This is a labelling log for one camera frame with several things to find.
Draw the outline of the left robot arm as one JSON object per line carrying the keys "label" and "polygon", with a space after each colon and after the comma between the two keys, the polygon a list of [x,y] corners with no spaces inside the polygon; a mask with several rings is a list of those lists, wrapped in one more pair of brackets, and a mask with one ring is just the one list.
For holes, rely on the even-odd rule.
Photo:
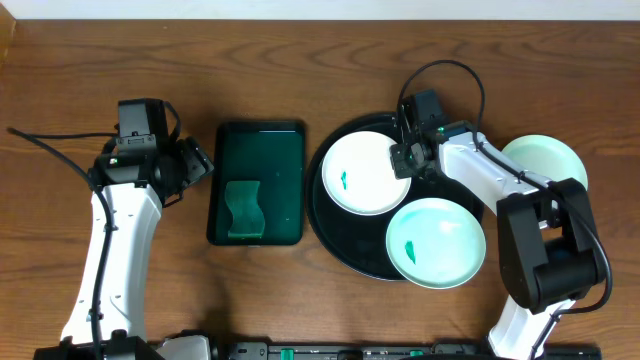
{"label": "left robot arm", "polygon": [[144,293],[152,239],[173,190],[147,180],[93,179],[93,226],[76,305],[58,346],[37,359],[210,359],[209,337],[146,340]]}

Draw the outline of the white plate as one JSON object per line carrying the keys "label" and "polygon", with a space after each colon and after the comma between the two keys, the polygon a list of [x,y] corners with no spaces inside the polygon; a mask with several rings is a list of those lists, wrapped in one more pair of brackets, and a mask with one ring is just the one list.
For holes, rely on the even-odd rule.
{"label": "white plate", "polygon": [[395,176],[390,147],[396,144],[374,131],[339,138],[321,162],[321,179],[330,199],[360,216],[380,215],[397,207],[407,196],[411,179]]}

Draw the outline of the green scrubbing sponge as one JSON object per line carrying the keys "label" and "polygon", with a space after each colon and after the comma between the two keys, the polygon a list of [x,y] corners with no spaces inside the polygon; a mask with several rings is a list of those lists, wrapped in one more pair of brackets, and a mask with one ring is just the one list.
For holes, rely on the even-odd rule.
{"label": "green scrubbing sponge", "polygon": [[256,180],[230,181],[227,183],[224,200],[232,222],[228,230],[230,239],[260,239],[266,221],[259,205],[260,182]]}

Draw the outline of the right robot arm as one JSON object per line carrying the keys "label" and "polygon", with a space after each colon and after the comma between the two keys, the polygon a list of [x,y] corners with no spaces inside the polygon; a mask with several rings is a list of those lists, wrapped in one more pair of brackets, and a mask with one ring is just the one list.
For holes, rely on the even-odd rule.
{"label": "right robot arm", "polygon": [[488,335],[494,356],[536,359],[562,317],[608,302],[611,264],[579,180],[534,172],[467,122],[416,128],[390,146],[389,161],[397,178],[433,172],[496,215],[500,274],[509,296]]}

